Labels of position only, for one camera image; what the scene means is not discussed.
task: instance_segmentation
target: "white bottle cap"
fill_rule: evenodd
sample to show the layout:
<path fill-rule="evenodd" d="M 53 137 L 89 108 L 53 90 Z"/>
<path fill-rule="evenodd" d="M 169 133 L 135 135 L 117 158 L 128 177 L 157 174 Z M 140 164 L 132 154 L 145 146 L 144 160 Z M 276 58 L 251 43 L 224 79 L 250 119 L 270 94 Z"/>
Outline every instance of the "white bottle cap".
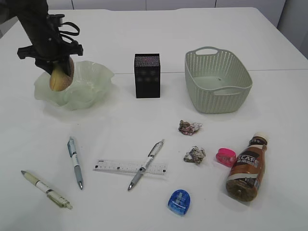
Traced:
<path fill-rule="evenodd" d="M 266 142 L 268 142 L 268 141 L 269 141 L 269 138 L 268 138 L 267 134 L 266 134 L 266 133 L 264 133 L 264 132 L 256 132 L 256 133 L 254 134 L 254 137 L 255 137 L 255 136 L 259 136 L 259 137 L 261 137 L 261 138 L 265 139 L 265 140 L 266 140 Z"/>

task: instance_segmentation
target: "gray pen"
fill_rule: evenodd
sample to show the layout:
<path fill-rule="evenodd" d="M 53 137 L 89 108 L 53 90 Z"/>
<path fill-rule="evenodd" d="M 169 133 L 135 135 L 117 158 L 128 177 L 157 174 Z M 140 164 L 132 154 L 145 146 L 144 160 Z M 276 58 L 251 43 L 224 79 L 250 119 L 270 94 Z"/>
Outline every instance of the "gray pen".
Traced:
<path fill-rule="evenodd" d="M 155 146 L 150 151 L 147 160 L 144 162 L 144 164 L 140 167 L 139 171 L 136 173 L 134 178 L 131 180 L 130 185 L 128 187 L 128 191 L 131 190 L 137 182 L 140 180 L 140 178 L 143 176 L 144 172 L 146 171 L 147 167 L 150 165 L 150 163 L 153 161 L 154 157 L 157 155 L 157 153 L 161 150 L 163 147 L 165 140 L 162 140 L 155 144 Z"/>
<path fill-rule="evenodd" d="M 75 175 L 76 175 L 76 179 L 77 179 L 77 184 L 79 185 L 80 189 L 83 189 L 83 179 L 82 179 L 82 175 L 81 175 L 80 164 L 79 164 L 79 161 L 78 161 L 77 150 L 76 150 L 75 141 L 74 141 L 73 137 L 69 138 L 69 141 L 67 143 L 67 147 L 68 147 L 69 155 L 71 156 L 72 161 L 73 161 L 74 171 L 75 171 Z"/>

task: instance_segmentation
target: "pink pencil sharpener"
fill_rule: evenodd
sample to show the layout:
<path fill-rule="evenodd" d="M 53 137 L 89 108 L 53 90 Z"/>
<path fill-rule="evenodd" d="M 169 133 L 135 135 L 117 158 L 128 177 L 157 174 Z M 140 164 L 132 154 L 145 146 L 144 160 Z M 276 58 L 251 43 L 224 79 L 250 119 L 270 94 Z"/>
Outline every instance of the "pink pencil sharpener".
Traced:
<path fill-rule="evenodd" d="M 220 148 L 216 154 L 216 159 L 219 163 L 227 167 L 232 167 L 236 161 L 236 154 L 231 149 Z"/>

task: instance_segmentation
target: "ruler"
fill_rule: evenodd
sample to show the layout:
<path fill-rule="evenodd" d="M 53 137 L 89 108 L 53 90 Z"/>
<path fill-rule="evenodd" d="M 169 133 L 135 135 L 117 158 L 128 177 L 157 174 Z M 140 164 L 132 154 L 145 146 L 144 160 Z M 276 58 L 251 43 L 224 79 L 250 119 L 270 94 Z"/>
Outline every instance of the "ruler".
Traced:
<path fill-rule="evenodd" d="M 112 173 L 132 173 L 136 174 L 144 162 L 117 161 L 117 160 L 97 160 L 93 171 Z M 144 174 L 164 176 L 167 172 L 167 164 L 151 163 Z"/>

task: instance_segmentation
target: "black box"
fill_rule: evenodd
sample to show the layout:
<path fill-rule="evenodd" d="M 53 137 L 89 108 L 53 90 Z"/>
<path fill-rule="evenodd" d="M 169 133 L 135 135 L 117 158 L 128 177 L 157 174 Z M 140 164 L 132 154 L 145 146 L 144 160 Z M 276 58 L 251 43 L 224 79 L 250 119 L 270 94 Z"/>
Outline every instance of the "black box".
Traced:
<path fill-rule="evenodd" d="M 160 98 L 159 54 L 135 54 L 136 98 Z"/>

